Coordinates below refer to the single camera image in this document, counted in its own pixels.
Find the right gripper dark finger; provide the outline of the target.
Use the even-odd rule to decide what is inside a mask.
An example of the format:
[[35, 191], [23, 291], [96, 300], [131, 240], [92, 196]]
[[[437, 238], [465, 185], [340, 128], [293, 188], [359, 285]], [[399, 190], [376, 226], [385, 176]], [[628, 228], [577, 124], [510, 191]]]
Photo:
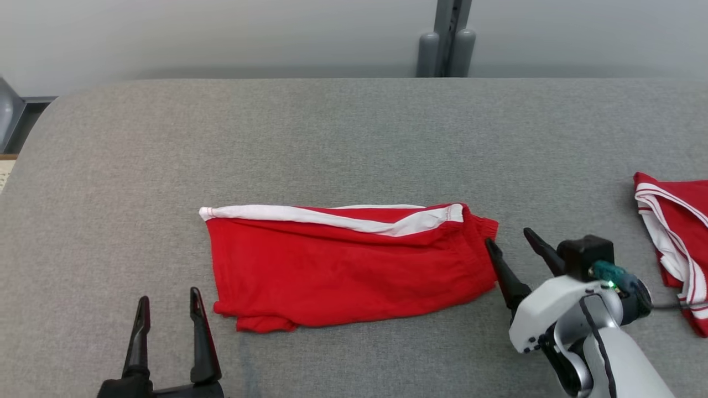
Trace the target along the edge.
[[511, 311], [516, 311], [521, 302], [532, 293], [532, 290], [516, 277], [513, 270], [506, 263], [503, 252], [493, 239], [486, 238], [485, 246], [506, 307]]
[[552, 246], [547, 244], [547, 242], [531, 228], [524, 228], [523, 234], [536, 255], [539, 255], [544, 260], [554, 277], [566, 274], [565, 262], [559, 257], [559, 254]]

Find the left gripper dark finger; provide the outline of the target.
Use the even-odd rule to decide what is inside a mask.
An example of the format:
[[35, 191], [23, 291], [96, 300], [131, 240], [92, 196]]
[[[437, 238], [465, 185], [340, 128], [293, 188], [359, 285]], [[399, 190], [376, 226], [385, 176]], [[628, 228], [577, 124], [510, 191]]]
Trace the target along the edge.
[[131, 338], [127, 348], [126, 361], [122, 368], [122, 378], [139, 375], [149, 379], [147, 337], [151, 329], [151, 313], [149, 297], [139, 299]]
[[190, 318], [194, 337], [190, 381], [195, 385], [217, 383], [222, 378], [222, 370], [202, 295], [197, 287], [190, 288]]

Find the beige perforated plastic basket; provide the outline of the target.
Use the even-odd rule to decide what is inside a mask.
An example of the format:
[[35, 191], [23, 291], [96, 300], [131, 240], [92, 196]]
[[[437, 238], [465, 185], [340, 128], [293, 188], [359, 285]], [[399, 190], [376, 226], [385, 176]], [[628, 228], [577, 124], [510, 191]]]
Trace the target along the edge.
[[8, 177], [13, 171], [18, 154], [0, 154], [0, 193], [7, 184]]

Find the red shirt with white sleeves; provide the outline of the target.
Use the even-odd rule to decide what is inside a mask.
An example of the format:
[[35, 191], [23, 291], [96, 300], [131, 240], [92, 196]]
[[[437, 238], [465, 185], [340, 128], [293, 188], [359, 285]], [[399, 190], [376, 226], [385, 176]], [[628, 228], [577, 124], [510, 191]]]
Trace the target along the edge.
[[683, 316], [708, 338], [708, 180], [658, 181], [635, 173], [634, 199], [664, 285], [680, 289]]

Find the grey vertical metal post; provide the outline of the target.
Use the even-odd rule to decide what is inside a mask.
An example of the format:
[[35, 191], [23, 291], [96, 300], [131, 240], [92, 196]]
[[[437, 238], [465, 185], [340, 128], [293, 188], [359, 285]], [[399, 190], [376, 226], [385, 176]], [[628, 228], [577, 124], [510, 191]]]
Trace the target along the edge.
[[473, 0], [437, 0], [433, 31], [440, 36], [438, 63], [435, 77], [447, 76], [447, 65], [452, 40], [459, 30], [472, 29], [467, 26]]

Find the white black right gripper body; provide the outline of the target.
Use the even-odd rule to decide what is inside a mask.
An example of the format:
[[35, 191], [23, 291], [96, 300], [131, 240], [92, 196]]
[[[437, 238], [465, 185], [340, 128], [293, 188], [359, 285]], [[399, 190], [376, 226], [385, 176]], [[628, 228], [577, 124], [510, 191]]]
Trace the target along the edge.
[[532, 351], [538, 339], [566, 313], [571, 312], [581, 298], [602, 290], [603, 282], [582, 282], [569, 275], [562, 275], [543, 282], [524, 298], [511, 323], [509, 337], [516, 351]]

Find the grey metal frame leg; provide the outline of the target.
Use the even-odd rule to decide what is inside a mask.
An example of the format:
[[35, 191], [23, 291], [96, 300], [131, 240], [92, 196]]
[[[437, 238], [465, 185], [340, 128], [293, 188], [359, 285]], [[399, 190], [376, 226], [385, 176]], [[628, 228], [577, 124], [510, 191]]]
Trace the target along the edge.
[[0, 76], [0, 154], [8, 151], [25, 106], [25, 100]]

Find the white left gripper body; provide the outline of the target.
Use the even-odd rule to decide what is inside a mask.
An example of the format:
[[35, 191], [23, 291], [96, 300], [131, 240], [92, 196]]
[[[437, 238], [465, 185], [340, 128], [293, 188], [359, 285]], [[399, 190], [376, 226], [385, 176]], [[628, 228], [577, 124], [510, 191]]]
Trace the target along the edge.
[[152, 398], [225, 398], [218, 382], [188, 384], [152, 391]]

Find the grey cylindrical post bumper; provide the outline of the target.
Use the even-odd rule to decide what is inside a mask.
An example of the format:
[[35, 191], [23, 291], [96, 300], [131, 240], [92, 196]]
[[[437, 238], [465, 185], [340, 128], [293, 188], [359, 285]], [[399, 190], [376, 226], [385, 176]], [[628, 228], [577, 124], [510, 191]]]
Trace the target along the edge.
[[455, 78], [468, 77], [475, 42], [476, 32], [472, 29], [462, 29], [455, 33], [449, 52], [447, 76]]
[[439, 45], [440, 36], [436, 32], [429, 32], [420, 36], [415, 77], [432, 78], [436, 76]]

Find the red shorts with white stripe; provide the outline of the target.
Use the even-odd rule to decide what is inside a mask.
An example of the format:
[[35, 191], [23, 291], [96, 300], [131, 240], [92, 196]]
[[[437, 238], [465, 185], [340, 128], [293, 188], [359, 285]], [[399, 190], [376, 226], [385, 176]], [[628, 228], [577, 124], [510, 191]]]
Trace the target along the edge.
[[202, 207], [218, 298], [238, 332], [427, 315], [494, 288], [496, 220], [468, 205]]

